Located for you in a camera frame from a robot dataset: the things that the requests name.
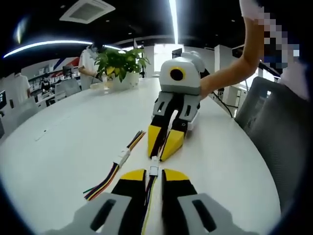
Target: round table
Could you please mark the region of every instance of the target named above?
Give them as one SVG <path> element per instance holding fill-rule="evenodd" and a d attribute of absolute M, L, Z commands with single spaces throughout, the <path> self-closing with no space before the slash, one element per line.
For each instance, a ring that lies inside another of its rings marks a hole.
<path fill-rule="evenodd" d="M 82 192 L 108 174 L 114 156 L 138 130 L 148 129 L 158 79 L 106 94 L 87 90 L 40 111 L 0 146 L 0 176 L 15 209 L 42 233 L 73 220 L 86 201 Z M 137 144 L 105 192 L 122 174 L 149 169 L 147 136 Z M 199 123 L 161 168 L 186 174 L 245 231 L 266 234 L 280 218 L 273 178 L 245 132 L 211 98 L 201 102 Z M 155 183 L 146 234 L 162 234 L 161 183 Z"/>

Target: robotic hand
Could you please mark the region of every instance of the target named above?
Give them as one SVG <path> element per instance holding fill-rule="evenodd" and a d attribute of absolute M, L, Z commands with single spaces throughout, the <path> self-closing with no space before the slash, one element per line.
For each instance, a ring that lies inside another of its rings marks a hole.
<path fill-rule="evenodd" d="M 187 130 L 192 130 L 200 108 L 200 72 L 205 66 L 195 51 L 185 52 L 181 57 L 163 63 L 160 72 L 161 92 L 154 105 L 153 120 L 148 129 L 148 155 L 160 160 L 173 155 L 183 144 Z M 178 111 L 172 129 L 167 134 L 174 110 Z"/>

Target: potted plant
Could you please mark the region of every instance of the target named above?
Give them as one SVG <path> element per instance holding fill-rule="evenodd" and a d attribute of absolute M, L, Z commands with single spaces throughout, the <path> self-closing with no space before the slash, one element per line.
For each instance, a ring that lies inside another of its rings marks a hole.
<path fill-rule="evenodd" d="M 130 51 L 105 49 L 96 59 L 99 65 L 98 73 L 105 73 L 108 80 L 112 81 L 114 90 L 126 90 L 138 82 L 141 66 L 146 68 L 150 64 L 147 57 L 140 57 L 143 49 Z"/>

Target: white shirt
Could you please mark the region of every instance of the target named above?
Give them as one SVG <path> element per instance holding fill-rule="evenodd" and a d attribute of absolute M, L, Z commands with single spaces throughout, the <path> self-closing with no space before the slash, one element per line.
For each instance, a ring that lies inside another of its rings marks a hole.
<path fill-rule="evenodd" d="M 95 65 L 94 62 L 95 59 L 89 53 L 89 49 L 85 49 L 83 50 L 80 56 L 78 67 L 81 68 L 82 66 L 84 66 L 87 70 L 96 73 L 99 66 Z M 100 82 L 100 80 L 82 73 L 80 74 L 80 81 L 82 85 L 82 90 L 89 89 L 91 82 L 92 83 Z"/>
<path fill-rule="evenodd" d="M 13 99 L 14 107 L 20 105 L 28 99 L 27 90 L 30 88 L 26 76 L 17 73 L 11 81 L 11 97 Z"/>
<path fill-rule="evenodd" d="M 293 56 L 293 47 L 283 37 L 281 26 L 276 25 L 276 20 L 270 19 L 269 13 L 264 12 L 264 7 L 260 7 L 255 0 L 240 0 L 240 8 L 243 17 L 253 21 L 257 19 L 259 25 L 264 25 L 264 31 L 269 31 L 270 37 L 276 38 L 276 44 L 282 46 L 282 63 L 288 63 L 288 67 L 283 69 L 280 82 L 299 97 L 309 100 L 305 66 Z M 268 44 L 269 38 L 265 38 L 264 43 Z"/>

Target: wire bundle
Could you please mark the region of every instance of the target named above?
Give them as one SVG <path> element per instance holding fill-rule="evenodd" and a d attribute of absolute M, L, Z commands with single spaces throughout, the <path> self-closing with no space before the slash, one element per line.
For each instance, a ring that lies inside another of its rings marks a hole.
<path fill-rule="evenodd" d="M 146 132 L 144 131 L 138 131 L 133 140 L 127 145 L 127 148 L 132 150 L 136 144 L 139 142 L 139 140 L 145 135 Z M 112 182 L 113 178 L 115 177 L 118 170 L 121 168 L 121 164 L 113 163 L 113 166 L 108 174 L 108 176 L 105 178 L 104 181 L 102 181 L 100 184 L 98 184 L 95 187 L 92 187 L 83 193 L 87 193 L 84 198 L 88 201 L 94 199 L 97 197 L 103 190 L 105 190 L 110 183 Z"/>
<path fill-rule="evenodd" d="M 149 213 L 150 213 L 150 206 L 151 206 L 151 201 L 152 201 L 152 190 L 153 186 L 155 185 L 155 182 L 157 180 L 157 176 L 150 176 L 147 188 L 146 188 L 146 200 L 145 200 L 145 217 L 143 221 L 143 226 L 141 230 L 141 234 L 145 234 L 146 226 L 147 226 L 147 221 L 149 218 Z"/>
<path fill-rule="evenodd" d="M 136 146 L 139 140 L 141 140 L 145 133 L 146 132 L 144 131 L 138 131 L 133 140 L 127 145 L 127 147 L 132 151 L 132 149 Z"/>
<path fill-rule="evenodd" d="M 119 165 L 116 163 L 113 163 L 113 166 L 108 174 L 108 176 L 105 178 L 104 181 L 102 181 L 100 184 L 98 184 L 96 187 L 93 187 L 87 191 L 85 191 L 84 193 L 90 191 L 85 198 L 90 201 L 93 198 L 95 198 L 96 196 L 98 196 L 103 190 L 105 190 L 109 184 L 111 183 L 111 181 L 113 180 L 114 176 L 116 175 L 117 171 L 119 170 Z"/>

